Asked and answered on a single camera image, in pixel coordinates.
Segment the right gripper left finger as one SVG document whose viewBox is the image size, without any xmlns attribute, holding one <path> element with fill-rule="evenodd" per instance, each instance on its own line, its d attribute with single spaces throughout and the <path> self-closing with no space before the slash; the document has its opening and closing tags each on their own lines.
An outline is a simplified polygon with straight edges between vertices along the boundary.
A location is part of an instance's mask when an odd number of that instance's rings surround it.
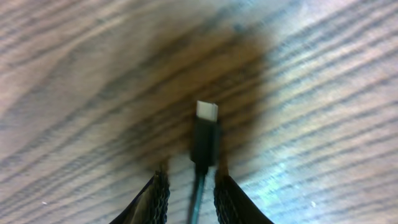
<svg viewBox="0 0 398 224">
<path fill-rule="evenodd" d="M 167 223 L 169 187 L 167 173 L 157 170 L 133 201 L 110 224 Z"/>
</svg>

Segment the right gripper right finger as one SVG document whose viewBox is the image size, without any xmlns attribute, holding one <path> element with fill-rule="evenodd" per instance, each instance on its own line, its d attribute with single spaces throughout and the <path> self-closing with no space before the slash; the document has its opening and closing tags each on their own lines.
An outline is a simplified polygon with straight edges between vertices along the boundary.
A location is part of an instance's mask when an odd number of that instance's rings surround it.
<svg viewBox="0 0 398 224">
<path fill-rule="evenodd" d="M 231 176 L 217 172 L 213 194 L 220 224 L 273 224 Z"/>
</svg>

